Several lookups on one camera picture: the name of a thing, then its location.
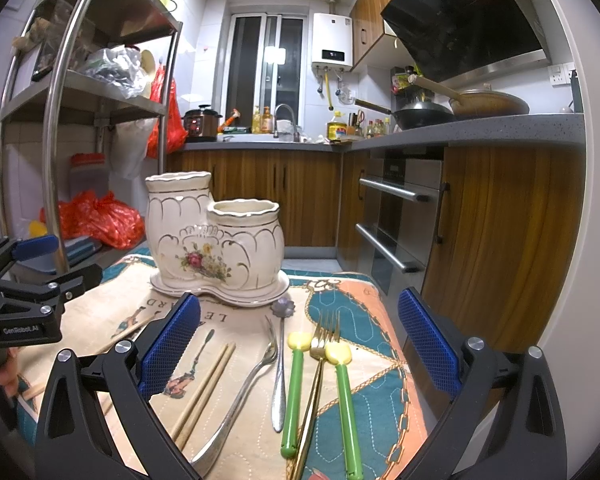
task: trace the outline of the faucet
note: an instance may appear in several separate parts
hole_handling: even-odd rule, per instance
[[[277,139],[280,136],[278,134],[278,110],[280,110],[281,107],[287,108],[289,110],[289,113],[291,113],[291,123],[294,126],[294,142],[300,142],[300,133],[298,133],[296,116],[294,115],[294,111],[292,110],[291,106],[285,103],[280,103],[278,106],[276,106],[276,109],[273,110],[273,138]]]

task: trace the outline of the wooden cabinet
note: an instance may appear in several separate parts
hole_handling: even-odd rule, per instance
[[[381,12],[390,0],[356,0],[350,17],[353,24],[353,65],[356,66],[365,54],[384,35],[384,20]]]
[[[345,153],[342,159],[342,195],[338,226],[338,262],[342,270],[357,270],[358,252],[362,238],[356,224],[362,222],[365,212],[365,187],[360,186],[368,152]]]
[[[584,150],[446,148],[443,243],[432,248],[424,300],[496,350],[522,352],[537,343],[573,254],[584,170]],[[439,415],[448,397],[434,390],[409,345],[405,353]]]
[[[280,204],[287,247],[335,247],[340,154],[291,150],[200,150],[168,156],[168,171],[209,171],[215,200]]]

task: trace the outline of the tablecloth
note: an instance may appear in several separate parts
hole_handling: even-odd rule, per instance
[[[140,249],[106,269],[102,284],[66,305],[62,318],[63,340],[57,344],[24,348],[19,356],[20,387],[46,381],[55,355],[72,348],[78,355],[95,351],[108,338],[130,324],[154,313],[164,316],[174,304],[151,288],[149,277],[157,272],[148,250]],[[378,290],[368,277],[355,273],[329,274],[286,270],[290,277],[289,297],[296,313],[285,322],[286,332],[313,333],[320,313],[340,314],[341,338],[350,343],[353,361],[349,375],[362,450],[365,478],[394,480],[427,437],[422,410]],[[150,403],[160,421],[170,428],[196,391],[222,346],[235,342],[237,348],[206,406],[183,453],[192,458],[218,427],[247,373],[260,360],[267,345],[264,316],[278,328],[270,307],[237,308],[211,296],[200,297],[202,321],[173,373],[168,394],[153,396]],[[205,339],[208,344],[192,366]],[[286,380],[291,352],[285,349]],[[301,414],[312,384],[317,362],[306,355],[302,383]],[[250,393],[224,446],[209,473],[209,480],[283,480],[291,462],[280,456],[280,435],[270,422],[270,400],[275,365],[266,368]],[[342,433],[334,368],[325,367],[320,410],[303,480],[344,479]],[[42,395],[18,400],[21,434],[33,443]],[[107,424],[128,466],[144,472],[126,439],[115,409]]]

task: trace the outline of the screw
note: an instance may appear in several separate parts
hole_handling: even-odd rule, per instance
[[[529,352],[529,355],[535,359],[539,359],[542,357],[542,350],[539,349],[537,346],[530,346],[527,352]]]
[[[482,350],[484,348],[484,341],[479,337],[470,337],[467,342],[469,348],[473,348],[474,350]]]
[[[127,341],[126,339],[123,339],[116,345],[116,352],[118,352],[119,354],[124,354],[126,352],[129,352],[129,350],[131,350],[131,346],[132,346],[131,341]]]
[[[64,363],[65,361],[68,361],[70,357],[71,357],[71,350],[61,350],[60,353],[58,354],[58,361],[60,361],[61,363]]]

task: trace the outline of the red container lid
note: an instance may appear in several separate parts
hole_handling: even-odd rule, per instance
[[[71,166],[86,166],[88,164],[104,164],[104,153],[76,153],[71,157]]]

